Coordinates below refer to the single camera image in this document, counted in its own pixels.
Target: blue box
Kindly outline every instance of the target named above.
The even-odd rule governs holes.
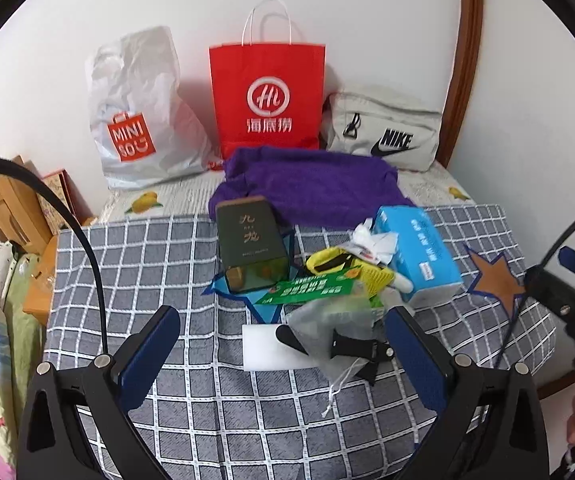
[[[381,207],[373,232],[394,232],[399,236],[390,266],[414,285],[409,294],[401,294],[403,301],[416,308],[452,300],[463,279],[452,254],[423,209],[404,205]]]

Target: metal bolt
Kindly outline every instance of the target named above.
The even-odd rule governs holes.
[[[529,368],[525,363],[516,363],[514,369],[521,375],[527,375],[529,373]]]
[[[101,354],[96,359],[94,359],[94,366],[96,368],[105,368],[110,364],[112,358],[107,354]]]
[[[44,363],[40,363],[36,367],[36,373],[39,375],[45,375],[46,373],[48,373],[48,371],[51,367],[52,367],[52,365],[50,363],[48,363],[47,361]]]
[[[469,357],[469,355],[465,355],[465,354],[458,354],[454,358],[454,361],[456,361],[456,364],[458,364],[460,367],[463,367],[463,368],[467,368],[468,366],[470,366],[472,364],[472,359]]]

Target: green bedsheet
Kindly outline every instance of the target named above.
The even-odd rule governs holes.
[[[45,345],[45,327],[40,325],[34,316],[23,312],[29,280],[37,261],[38,256],[35,254],[21,256],[5,299],[4,312],[10,336],[14,414],[17,427],[20,426],[25,407],[29,381],[42,359]]]

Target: green packet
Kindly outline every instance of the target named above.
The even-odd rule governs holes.
[[[360,267],[352,267],[320,276],[297,278],[291,282],[278,282],[256,304],[307,303],[347,295],[352,292],[354,281],[360,273]]]

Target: brown star with blue border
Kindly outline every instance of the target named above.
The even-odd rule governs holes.
[[[467,291],[498,300],[511,319],[514,316],[515,300],[525,294],[525,287],[510,270],[504,251],[490,262],[468,246],[465,246],[465,249],[479,270]]]

